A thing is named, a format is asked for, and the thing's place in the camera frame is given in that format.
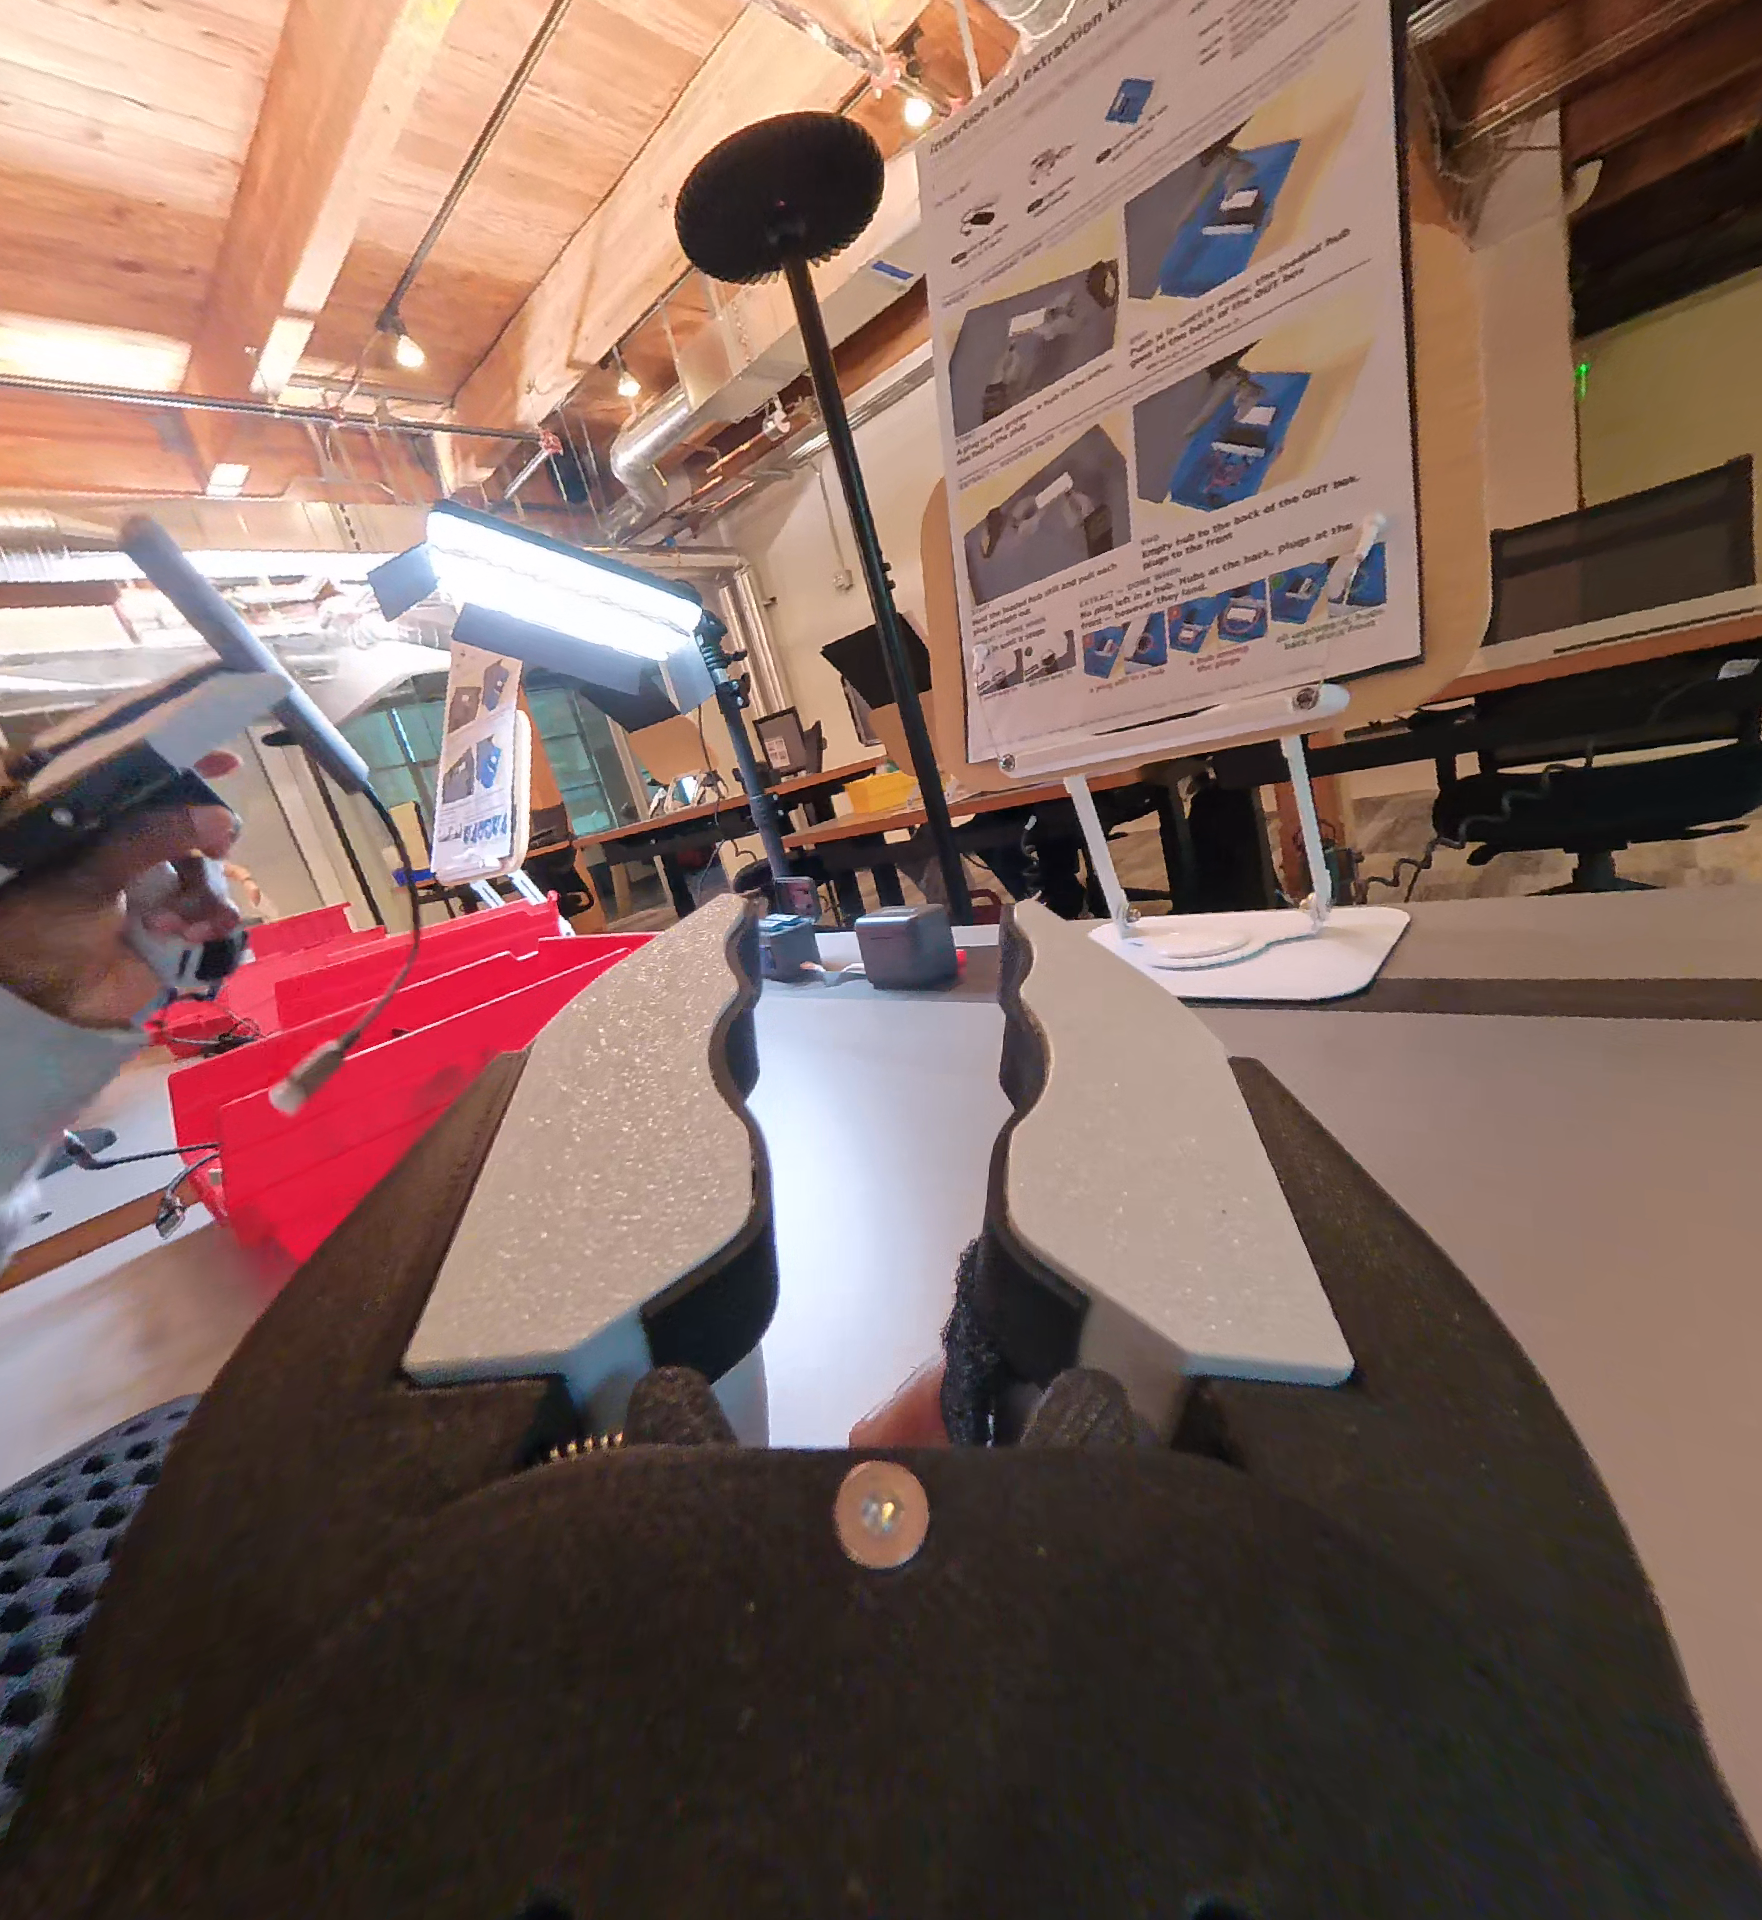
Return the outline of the wooden top desk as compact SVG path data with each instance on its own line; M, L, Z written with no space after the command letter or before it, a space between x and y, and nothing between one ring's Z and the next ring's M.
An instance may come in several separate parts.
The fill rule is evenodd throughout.
M783 833L831 824L836 819L836 796L853 782L881 770L884 765L886 750L869 748L854 761L828 767L819 775L776 781L769 789L769 801ZM577 853L582 868L595 859L609 869L654 861L659 865L673 915L687 918L698 906L692 875L714 848L740 839L748 839L753 850L763 844L751 802L736 792L718 801L671 808L626 829L584 834L577 841Z

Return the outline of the black office chair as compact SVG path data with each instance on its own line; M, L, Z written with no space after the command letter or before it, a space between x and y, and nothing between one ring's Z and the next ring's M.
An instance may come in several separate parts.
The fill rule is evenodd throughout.
M1755 457L1674 477L1493 537L1488 641L1547 640L1551 659L1718 623L1699 602L1757 610ZM1618 623L1608 641L1564 641ZM1649 892L1621 850L1740 830L1762 808L1762 637L1469 697L1436 756L1431 830L1487 865L1561 850L1548 895Z

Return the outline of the person's left hand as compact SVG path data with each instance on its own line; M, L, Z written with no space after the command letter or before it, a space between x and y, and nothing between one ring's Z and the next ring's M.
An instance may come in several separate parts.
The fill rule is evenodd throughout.
M128 812L70 861L0 888L0 989L54 1020L136 1026L163 989L195 981L240 932L223 861L240 833L212 781L239 768L217 750L187 798Z

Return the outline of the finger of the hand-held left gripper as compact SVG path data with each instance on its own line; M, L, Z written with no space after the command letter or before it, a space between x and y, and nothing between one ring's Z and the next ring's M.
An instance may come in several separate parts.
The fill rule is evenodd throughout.
M63 716L27 748L27 795L146 795L274 711L290 677L271 670L190 668L117 700Z

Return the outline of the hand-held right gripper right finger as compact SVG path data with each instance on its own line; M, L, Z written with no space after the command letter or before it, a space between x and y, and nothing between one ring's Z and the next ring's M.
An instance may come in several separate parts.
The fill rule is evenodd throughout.
M1353 1355L1230 1055L1036 900L1000 923L1011 1102L989 1336L1011 1374L1118 1380L1172 1438L1193 1380L1334 1388Z

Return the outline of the person's right hand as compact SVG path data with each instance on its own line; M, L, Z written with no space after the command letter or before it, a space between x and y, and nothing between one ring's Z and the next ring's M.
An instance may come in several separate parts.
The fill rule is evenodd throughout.
M931 1450L948 1446L942 1414L946 1362L931 1360L848 1434L854 1452Z

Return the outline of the red divided plastic bin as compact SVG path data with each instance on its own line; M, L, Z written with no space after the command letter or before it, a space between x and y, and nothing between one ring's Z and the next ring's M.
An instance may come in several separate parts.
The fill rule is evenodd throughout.
M431 1063L439 1039L428 1029L346 1059L308 1105L289 1118L271 1090L217 1110L176 1112L187 1143L212 1142L219 1159L208 1188L209 1210L247 1249L304 1261L399 1163L495 1059L524 1051L475 1052Z

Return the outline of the led light panel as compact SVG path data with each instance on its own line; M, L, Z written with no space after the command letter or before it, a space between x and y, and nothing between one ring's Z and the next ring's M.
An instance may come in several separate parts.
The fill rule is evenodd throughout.
M556 674L628 730L695 711L726 677L724 623L695 589L451 501L368 585L388 620L450 601L453 641Z

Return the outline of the black pole with round disc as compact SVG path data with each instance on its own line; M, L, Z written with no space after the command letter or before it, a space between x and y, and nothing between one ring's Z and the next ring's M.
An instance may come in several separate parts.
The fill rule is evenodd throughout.
M702 275L727 284L775 275L787 282L934 841L942 895L949 918L970 926L973 909L964 859L812 279L814 264L861 237L884 192L886 162L863 125L828 110L792 110L735 130L705 153L680 189L673 221L682 252Z

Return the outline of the grey light stand tripod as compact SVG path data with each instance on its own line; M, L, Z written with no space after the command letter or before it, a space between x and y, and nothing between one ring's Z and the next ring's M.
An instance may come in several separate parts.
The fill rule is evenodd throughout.
M751 700L747 683L732 674L732 665L742 659L742 656L732 656L727 652L726 637L727 632L724 622L711 610L703 610L695 632L695 641L702 661L709 674L714 695L722 709L727 738L736 755L740 781L751 804L753 827L756 829L767 853L770 868L770 888L775 888L775 892L787 900L796 875L784 850L783 820L776 815L769 787L760 775L756 748L751 738Z

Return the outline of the grey usb hub with cable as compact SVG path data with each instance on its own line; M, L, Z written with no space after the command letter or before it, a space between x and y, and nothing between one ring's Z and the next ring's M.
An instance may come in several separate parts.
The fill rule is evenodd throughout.
M395 846L401 846L399 829L389 807L377 796L371 784L368 763L350 748L339 728L316 708L314 700L293 682L289 670L271 653L271 648L252 635L243 616L234 610L178 547L174 537L151 517L137 515L125 518L122 526L122 548L159 589L174 610L212 648L223 668L239 674L263 675L271 682L273 711L293 735L297 747L304 750L316 772L334 781L343 792L359 792L376 808L381 827L389 833ZM364 1042L368 1031L389 1010L389 1005L409 985L420 948L421 948L421 908L412 900L412 935L409 948L399 962L381 996L348 1024L340 1036L319 1044L297 1069L293 1069L273 1090L271 1104L283 1115L301 1113L308 1102L326 1086L340 1071L344 1060Z

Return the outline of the black honeycomb cushion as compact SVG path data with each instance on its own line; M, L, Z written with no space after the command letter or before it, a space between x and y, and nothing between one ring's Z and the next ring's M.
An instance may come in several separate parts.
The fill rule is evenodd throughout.
M198 1407L153 1405L0 1493L0 1840L128 1527Z

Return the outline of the black square panel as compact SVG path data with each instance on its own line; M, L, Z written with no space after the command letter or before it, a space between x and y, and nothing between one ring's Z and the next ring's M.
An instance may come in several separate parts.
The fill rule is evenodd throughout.
M934 688L934 670L926 640L906 613L897 616L896 625L915 691L924 695ZM887 652L877 623L869 623L868 627L824 643L820 648L820 659L824 659L869 708L896 706Z

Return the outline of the silver air duct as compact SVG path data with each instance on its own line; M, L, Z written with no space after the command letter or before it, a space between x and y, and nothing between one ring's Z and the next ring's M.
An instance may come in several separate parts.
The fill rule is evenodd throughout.
M626 490L617 512L623 526L649 525L689 499L680 467L686 445L709 427L767 417L806 366L796 324L758 336L724 319L680 340L676 384L617 434L609 453Z

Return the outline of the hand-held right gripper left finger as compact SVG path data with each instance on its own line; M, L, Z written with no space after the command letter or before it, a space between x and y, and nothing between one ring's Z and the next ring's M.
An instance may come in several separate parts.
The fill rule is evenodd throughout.
M779 1295L758 1076L758 915L711 900L536 1034L421 1308L417 1386L556 1380L620 1427L655 1368L765 1427Z

